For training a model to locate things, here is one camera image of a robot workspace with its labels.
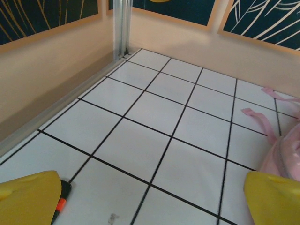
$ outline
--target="white tile floor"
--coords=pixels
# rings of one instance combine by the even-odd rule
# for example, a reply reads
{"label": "white tile floor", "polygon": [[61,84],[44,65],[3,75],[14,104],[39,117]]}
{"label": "white tile floor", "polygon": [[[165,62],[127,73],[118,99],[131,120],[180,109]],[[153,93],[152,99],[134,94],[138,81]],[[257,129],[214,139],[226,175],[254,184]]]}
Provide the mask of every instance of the white tile floor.
{"label": "white tile floor", "polygon": [[243,182],[271,146],[240,109],[278,135],[297,111],[260,89],[140,50],[1,157],[0,182],[58,171],[56,225],[253,225]]}

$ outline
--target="pink bag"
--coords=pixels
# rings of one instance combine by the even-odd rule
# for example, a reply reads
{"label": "pink bag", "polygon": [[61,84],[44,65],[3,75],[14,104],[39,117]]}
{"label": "pink bag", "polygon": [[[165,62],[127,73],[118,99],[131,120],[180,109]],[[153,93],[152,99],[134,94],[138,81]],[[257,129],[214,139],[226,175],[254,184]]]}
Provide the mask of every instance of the pink bag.
{"label": "pink bag", "polygon": [[[278,100],[300,102],[297,98],[284,99],[269,88],[262,90]],[[294,126],[288,134],[277,139],[269,120],[262,113],[254,112],[250,108],[241,111],[260,123],[269,143],[273,145],[260,171],[300,181],[300,123]]]}

